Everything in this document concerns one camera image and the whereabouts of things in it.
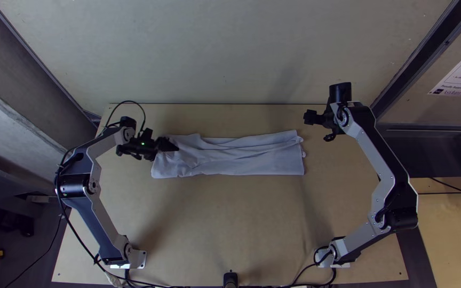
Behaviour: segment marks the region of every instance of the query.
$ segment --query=folded fabric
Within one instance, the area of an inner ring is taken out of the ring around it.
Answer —
[[[158,152],[153,178],[212,175],[303,175],[305,157],[296,130],[242,138],[166,135],[179,151]]]

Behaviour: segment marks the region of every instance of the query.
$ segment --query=wooden table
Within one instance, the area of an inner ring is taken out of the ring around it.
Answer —
[[[461,177],[439,179],[461,189]],[[428,178],[411,183],[419,193],[455,191]],[[461,194],[420,195],[419,230],[437,286],[461,287]]]
[[[367,220],[378,179],[355,140],[341,135],[331,143],[320,126],[304,125],[307,109],[323,105],[142,105],[146,127],[162,134],[200,133],[243,137],[296,129],[305,139],[304,176],[199,175],[152,179],[151,162],[99,157],[101,200],[117,230],[148,252],[143,270],[131,277],[183,286],[220,286],[232,269],[241,285],[289,284],[312,262],[315,248],[344,236]],[[102,118],[106,122],[114,105]],[[121,116],[142,120],[134,105]],[[98,245],[76,211],[71,221],[95,254]],[[119,275],[121,270],[112,270]],[[309,269],[300,281],[325,282],[328,269]],[[391,235],[363,251],[336,283],[407,279],[398,240]],[[107,284],[101,271],[67,230],[53,281]]]

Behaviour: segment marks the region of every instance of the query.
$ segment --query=beige wall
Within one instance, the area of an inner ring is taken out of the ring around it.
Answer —
[[[450,0],[0,0],[80,105],[370,104]]]
[[[427,95],[460,61],[461,34],[380,121],[461,126],[460,96]]]
[[[0,99],[65,148],[95,127],[60,91],[0,20]]]

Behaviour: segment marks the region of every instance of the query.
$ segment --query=cable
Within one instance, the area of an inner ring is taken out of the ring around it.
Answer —
[[[122,102],[120,102],[119,104],[117,104],[117,106],[115,106],[115,108],[113,109],[113,111],[109,114],[108,120],[106,120],[106,125],[104,125],[104,127],[109,127],[109,126],[108,126],[108,123],[109,123],[109,121],[111,120],[111,118],[112,118],[112,116],[113,116],[113,113],[115,112],[115,110],[117,110],[117,108],[118,108],[120,105],[122,105],[122,104],[124,104],[124,103],[134,103],[134,104],[138,105],[138,107],[140,107],[142,113],[144,114],[144,120],[143,120],[143,122],[141,122],[140,132],[143,131],[143,130],[144,130],[144,126],[145,126],[145,118],[146,118],[146,116],[145,116],[145,111],[144,111],[144,109],[142,108],[142,106],[141,106],[140,104],[138,104],[138,103],[136,103],[136,102],[134,102],[134,101],[132,101],[132,100],[125,100],[125,101],[122,101]]]
[[[134,287],[131,282],[129,282],[129,269],[126,269],[125,272],[124,272],[124,278],[125,278],[125,282],[128,284],[128,286],[130,288],[136,288]]]
[[[433,181],[438,182],[438,183],[440,183],[440,184],[442,184],[442,185],[444,185],[444,186],[447,186],[447,187],[453,188],[453,189],[455,189],[455,190],[458,190],[458,191],[460,191],[460,192],[418,193],[419,195],[430,195],[430,194],[437,194],[437,195],[438,195],[438,194],[461,194],[461,189],[460,189],[460,188],[457,188],[457,187],[455,187],[455,186],[453,186],[453,185],[450,185],[450,184],[447,184],[447,183],[445,183],[445,182],[442,182],[442,181],[440,181],[440,180],[438,180],[438,179],[436,179],[436,178],[433,178],[433,177],[430,177],[430,179],[432,179]]]
[[[33,265],[35,265],[38,261],[40,261],[40,259],[42,259],[42,257],[44,257],[51,250],[51,247],[54,244],[54,240],[56,239],[56,236],[58,235],[58,230],[60,230],[60,224],[61,224],[61,217],[60,217],[60,220],[58,221],[58,226],[56,228],[56,232],[54,232],[53,240],[51,240],[51,244],[49,244],[49,248],[47,248],[47,251],[45,251],[44,254],[42,254],[42,256],[38,257],[38,259],[35,260],[35,262],[31,263],[31,265],[26,267],[26,269],[24,269],[16,278],[14,278],[12,281],[10,281],[5,286],[5,288],[8,288],[10,285],[12,285],[12,283],[17,281],[17,279],[19,279],[26,271],[28,271]]]
[[[316,253],[321,250],[321,249],[327,249],[328,246],[323,246],[323,247],[320,247],[318,249],[316,249],[316,251],[314,251],[314,255],[313,255],[313,259],[315,258],[316,256]],[[292,287],[297,287],[297,286],[312,286],[312,287],[324,287],[324,286],[327,286],[327,285],[331,285],[333,283],[333,281],[336,279],[336,276],[337,276],[337,271],[335,268],[332,268],[332,278],[326,282],[326,283],[323,283],[323,284],[319,284],[319,283],[296,283],[296,281],[298,281],[298,279],[300,278],[300,276],[303,274],[303,272],[305,272],[305,270],[307,270],[308,268],[310,267],[314,267],[314,266],[319,266],[321,263],[323,263],[323,261],[330,255],[332,254],[331,251],[328,251],[322,258],[320,261],[318,262],[314,262],[313,264],[310,264],[310,265],[307,265],[305,266],[299,273],[298,275],[296,275],[295,277],[295,280],[293,280],[293,282],[287,286],[281,286],[280,288],[292,288]]]

